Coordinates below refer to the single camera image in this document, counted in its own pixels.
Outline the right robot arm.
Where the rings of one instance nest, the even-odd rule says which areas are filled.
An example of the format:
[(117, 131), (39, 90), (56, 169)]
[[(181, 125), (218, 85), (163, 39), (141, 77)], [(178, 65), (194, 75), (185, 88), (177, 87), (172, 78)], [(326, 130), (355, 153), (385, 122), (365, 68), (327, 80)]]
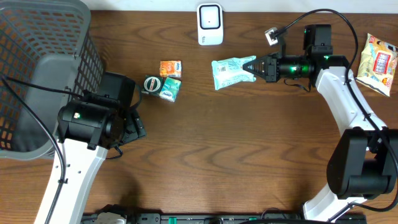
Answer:
[(335, 222), (353, 207), (393, 191), (397, 182), (397, 130), (370, 108), (342, 55), (269, 54), (243, 65), (269, 83), (308, 78), (325, 99), (341, 138), (328, 162), (327, 183), (303, 205), (306, 220)]

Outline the teal small snack packet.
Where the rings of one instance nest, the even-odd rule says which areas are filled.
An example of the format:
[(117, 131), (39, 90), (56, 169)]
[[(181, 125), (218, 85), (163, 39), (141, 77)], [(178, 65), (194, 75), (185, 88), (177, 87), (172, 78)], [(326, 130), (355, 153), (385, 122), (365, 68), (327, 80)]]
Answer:
[(255, 82), (256, 77), (243, 70), (243, 65), (245, 63), (255, 59), (256, 56), (252, 55), (243, 58), (233, 57), (219, 61), (212, 61), (211, 66), (215, 90), (220, 90), (239, 82)]

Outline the large white snack bag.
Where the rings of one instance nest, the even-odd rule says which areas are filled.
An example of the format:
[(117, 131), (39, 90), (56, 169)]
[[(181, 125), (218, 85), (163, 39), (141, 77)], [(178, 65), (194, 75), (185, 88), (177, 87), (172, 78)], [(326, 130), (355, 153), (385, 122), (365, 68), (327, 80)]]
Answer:
[(397, 67), (397, 47), (368, 34), (356, 81), (390, 97)]

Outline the green tissue pack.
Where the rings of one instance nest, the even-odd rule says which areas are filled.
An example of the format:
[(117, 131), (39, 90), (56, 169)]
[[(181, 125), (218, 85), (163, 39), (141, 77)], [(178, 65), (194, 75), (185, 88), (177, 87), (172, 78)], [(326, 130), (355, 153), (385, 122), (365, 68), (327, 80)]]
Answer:
[(182, 82), (180, 80), (167, 77), (165, 79), (163, 87), (159, 93), (159, 97), (164, 100), (167, 100), (167, 101), (175, 102), (175, 100), (177, 99), (177, 95), (179, 93), (181, 84), (182, 84)]

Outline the orange tissue pack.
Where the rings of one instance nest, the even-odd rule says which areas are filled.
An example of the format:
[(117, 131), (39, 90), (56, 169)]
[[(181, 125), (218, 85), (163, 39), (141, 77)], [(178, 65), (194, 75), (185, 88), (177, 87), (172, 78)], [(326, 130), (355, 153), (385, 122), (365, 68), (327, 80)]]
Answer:
[(180, 60), (166, 60), (160, 62), (159, 73), (161, 77), (182, 77), (182, 62)]

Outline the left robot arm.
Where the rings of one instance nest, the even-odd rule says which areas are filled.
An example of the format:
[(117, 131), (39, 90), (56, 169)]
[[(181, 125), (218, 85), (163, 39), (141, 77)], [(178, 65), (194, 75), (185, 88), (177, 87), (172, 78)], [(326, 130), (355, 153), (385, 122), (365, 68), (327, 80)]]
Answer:
[(42, 199), (36, 223), (80, 223), (95, 176), (112, 148), (146, 135), (132, 98), (87, 93), (58, 113), (60, 159)]

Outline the dark green round-label box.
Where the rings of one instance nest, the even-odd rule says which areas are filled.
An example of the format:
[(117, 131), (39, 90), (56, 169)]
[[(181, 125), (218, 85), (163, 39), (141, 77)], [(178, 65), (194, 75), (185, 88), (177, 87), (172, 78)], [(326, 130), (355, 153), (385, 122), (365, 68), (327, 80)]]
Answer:
[(159, 96), (163, 86), (162, 77), (146, 75), (141, 92), (147, 95)]

